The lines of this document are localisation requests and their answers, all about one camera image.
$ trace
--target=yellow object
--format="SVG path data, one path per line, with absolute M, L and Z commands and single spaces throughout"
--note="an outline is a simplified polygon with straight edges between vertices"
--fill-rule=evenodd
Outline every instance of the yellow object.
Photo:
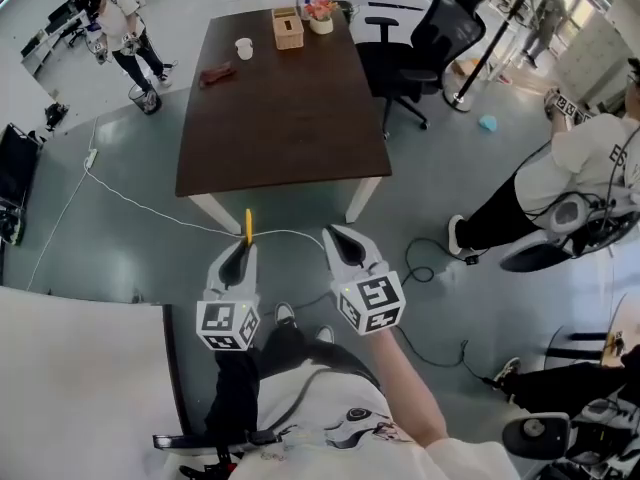
M 273 34 L 278 50 L 304 46 L 304 28 L 295 7 L 283 7 L 271 11 Z
M 245 226 L 247 228 L 247 245 L 251 245 L 253 243 L 253 217 L 249 208 L 245 211 Z

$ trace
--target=black pole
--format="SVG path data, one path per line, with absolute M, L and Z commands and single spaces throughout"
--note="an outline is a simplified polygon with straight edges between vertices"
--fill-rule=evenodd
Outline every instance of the black pole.
M 482 71 L 482 69 L 485 67 L 485 65 L 489 61 L 489 57 L 491 57 L 491 54 L 493 53 L 493 50 L 495 49 L 496 45 L 498 44 L 500 39 L 502 39 L 502 36 L 504 35 L 504 33 L 507 31 L 507 28 L 509 27 L 509 22 L 513 19 L 513 17 L 522 8 L 522 6 L 524 5 L 524 1 L 525 0 L 516 0 L 515 1 L 513 6 L 511 7 L 511 10 L 509 11 L 509 15 L 504 20 L 502 25 L 500 25 L 500 28 L 498 29 L 498 33 L 493 38 L 493 41 L 491 41 L 491 44 L 489 45 L 489 48 L 487 48 L 487 51 L 484 52 L 484 55 L 480 59 L 480 62 L 478 62 L 478 65 L 473 70 L 473 73 L 471 73 L 469 78 L 467 78 L 467 81 L 462 86 L 462 89 L 460 89 L 458 91 L 458 94 L 457 94 L 457 99 L 458 100 L 461 100 L 464 97 L 464 95 L 467 94 L 467 91 L 469 90 L 469 87 L 471 87 L 471 84 L 475 81 L 476 78 L 478 78 L 478 75 L 480 74 L 480 71 Z

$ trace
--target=gray floor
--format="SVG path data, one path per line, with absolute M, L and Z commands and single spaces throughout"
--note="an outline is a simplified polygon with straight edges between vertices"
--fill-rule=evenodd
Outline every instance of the gray floor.
M 95 138 L 99 155 L 92 172 L 158 211 L 215 226 L 190 201 L 173 195 L 187 97 L 185 91 L 163 96 L 164 108 L 152 117 L 129 107 L 99 118 Z M 394 109 L 388 141 L 393 176 L 379 185 L 355 229 L 373 238 L 392 268 L 404 276 L 404 250 L 412 238 L 428 236 L 444 242 L 450 215 L 475 210 L 547 140 L 550 125 L 540 106 L 539 97 L 501 85 L 490 87 L 470 114 L 455 113 L 440 96 L 433 96 L 421 102 L 432 121 L 427 132 L 403 109 Z M 485 113 L 497 117 L 496 133 L 478 126 L 478 117 Z M 80 179 L 92 125 L 78 126 L 44 149 L 24 243 L 7 251 L 8 286 L 27 286 L 50 230 Z M 211 168 L 223 161 L 236 161 L 243 168 L 233 158 L 212 158 Z M 322 226 L 342 222 L 354 189 L 355 182 L 345 181 L 222 194 L 220 200 L 238 217 L 245 207 L 252 208 L 256 231 L 291 228 L 319 238 Z M 174 304 L 183 386 L 192 419 L 200 424 L 214 396 L 216 366 L 213 353 L 195 335 L 195 303 L 209 264 L 230 243 L 230 238 L 143 211 L 87 178 L 32 289 L 103 301 L 129 301 L 139 292 L 147 301 Z M 257 243 L 263 313 L 280 300 L 300 304 L 328 288 L 326 263 L 310 240 L 279 234 L 258 238 Z M 634 266 L 637 249 L 619 250 L 616 299 L 621 290 L 639 281 Z M 514 355 L 534 368 L 559 326 L 606 325 L 614 303 L 609 295 L 612 279 L 595 255 L 517 275 L 498 268 L 500 254 L 499 249 L 490 251 L 480 265 L 467 267 L 429 245 L 416 247 L 412 262 L 430 265 L 437 276 L 428 285 L 408 282 L 402 325 L 424 355 L 435 361 L 455 360 L 459 343 L 469 339 L 468 360 L 479 373 L 492 373 Z M 301 310 L 298 318 L 300 326 L 310 331 L 324 323 L 334 326 L 337 340 L 370 364 L 366 343 L 347 327 L 332 301 Z M 259 343 L 271 326 L 265 319 Z M 499 439 L 516 408 L 462 367 L 437 369 L 410 357 L 434 390 L 453 436 L 469 441 Z M 526 461 L 516 464 L 523 474 L 530 469 Z

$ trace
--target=sleeve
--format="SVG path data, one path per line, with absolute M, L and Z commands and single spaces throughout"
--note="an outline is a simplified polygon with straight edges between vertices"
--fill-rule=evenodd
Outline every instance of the sleeve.
M 116 0 L 118 2 L 118 7 L 122 9 L 122 12 L 125 16 L 130 16 L 134 12 L 138 10 L 138 2 L 135 0 Z
M 431 460 L 447 478 L 455 480 L 520 480 L 502 445 L 470 444 L 441 439 L 426 448 Z
M 594 138 L 597 139 L 601 123 L 590 119 L 568 132 L 559 132 L 551 141 L 551 154 L 559 167 L 578 174 L 593 153 Z

